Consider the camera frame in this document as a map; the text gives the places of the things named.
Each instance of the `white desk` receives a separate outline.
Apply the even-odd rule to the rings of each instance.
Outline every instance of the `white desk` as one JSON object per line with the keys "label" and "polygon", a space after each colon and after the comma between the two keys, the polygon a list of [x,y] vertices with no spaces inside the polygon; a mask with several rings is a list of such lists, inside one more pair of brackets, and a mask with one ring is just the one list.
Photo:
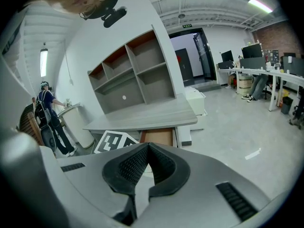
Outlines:
{"label": "white desk", "polygon": [[262,70],[262,69],[248,69],[248,68],[217,69],[217,74],[218,73],[230,73],[230,72],[235,72],[237,75],[237,94],[239,94],[239,73],[240,72],[242,72],[244,74],[252,74],[252,75],[259,75],[259,74],[272,75],[273,81],[272,81],[271,101],[270,101],[270,106],[269,106],[270,112],[272,111],[273,103],[275,100],[276,77],[281,78],[280,89],[279,89],[279,94],[278,94],[278,101],[276,104],[277,106],[279,106],[280,101],[281,101],[282,90],[283,90],[283,81],[287,81],[292,84],[296,84],[296,85],[304,87],[304,78],[303,77],[299,77],[299,76],[295,76],[295,75],[287,74],[287,73],[281,73],[278,70],[266,71],[266,70]]}

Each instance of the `black vent grille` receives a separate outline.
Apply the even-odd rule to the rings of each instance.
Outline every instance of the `black vent grille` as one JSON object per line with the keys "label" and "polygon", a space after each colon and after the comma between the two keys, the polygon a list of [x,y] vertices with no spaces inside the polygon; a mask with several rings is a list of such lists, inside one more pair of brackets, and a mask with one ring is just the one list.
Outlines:
{"label": "black vent grille", "polygon": [[241,221],[245,221],[257,213],[257,210],[229,182],[218,184],[216,187]]}
{"label": "black vent grille", "polygon": [[175,171],[174,161],[155,148],[149,148],[148,161],[151,166],[155,185],[169,178]]}
{"label": "black vent grille", "polygon": [[76,164],[73,164],[73,165],[62,166],[61,170],[63,172],[67,172],[67,171],[72,171],[72,170],[79,169],[81,167],[85,167],[85,165],[83,163],[76,163]]}
{"label": "black vent grille", "polygon": [[119,174],[136,185],[146,169],[148,148],[143,148],[119,164]]}

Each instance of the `ceiling light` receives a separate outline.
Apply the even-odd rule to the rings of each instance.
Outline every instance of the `ceiling light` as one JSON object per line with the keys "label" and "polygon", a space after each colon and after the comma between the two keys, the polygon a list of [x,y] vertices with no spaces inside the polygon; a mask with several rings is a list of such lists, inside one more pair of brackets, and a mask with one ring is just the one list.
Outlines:
{"label": "ceiling light", "polygon": [[273,11],[269,7],[267,7],[265,4],[259,2],[258,0],[250,0],[248,3],[257,6],[258,8],[265,11],[266,13],[271,13]]}
{"label": "ceiling light", "polygon": [[40,76],[45,77],[47,75],[47,59],[48,49],[42,49],[40,51]]}

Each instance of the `doorway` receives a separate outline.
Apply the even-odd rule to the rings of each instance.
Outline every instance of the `doorway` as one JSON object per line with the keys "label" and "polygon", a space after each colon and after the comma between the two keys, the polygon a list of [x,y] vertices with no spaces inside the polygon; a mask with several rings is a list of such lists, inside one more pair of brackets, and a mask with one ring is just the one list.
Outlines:
{"label": "doorway", "polygon": [[185,86],[216,80],[207,38],[202,29],[190,29],[169,35]]}

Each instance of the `sneaker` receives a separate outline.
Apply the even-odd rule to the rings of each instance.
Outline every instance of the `sneaker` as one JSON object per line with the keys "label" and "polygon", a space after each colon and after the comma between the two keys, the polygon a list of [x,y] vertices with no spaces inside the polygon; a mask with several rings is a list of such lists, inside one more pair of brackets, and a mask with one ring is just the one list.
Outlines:
{"label": "sneaker", "polygon": [[253,97],[249,97],[249,99],[247,100],[247,102],[252,102],[254,100],[254,98]]}
{"label": "sneaker", "polygon": [[299,119],[297,119],[297,118],[293,118],[293,119],[290,119],[289,120],[289,124],[290,125],[296,125],[296,126],[298,126],[299,125]]}
{"label": "sneaker", "polygon": [[77,146],[73,146],[74,147],[74,151],[72,151],[71,153],[70,153],[70,156],[73,156],[74,154],[75,154],[75,152],[77,151],[77,149],[78,149],[78,147]]}
{"label": "sneaker", "polygon": [[246,95],[244,95],[244,96],[242,97],[242,99],[248,100],[249,97],[250,97],[250,94],[246,94]]}

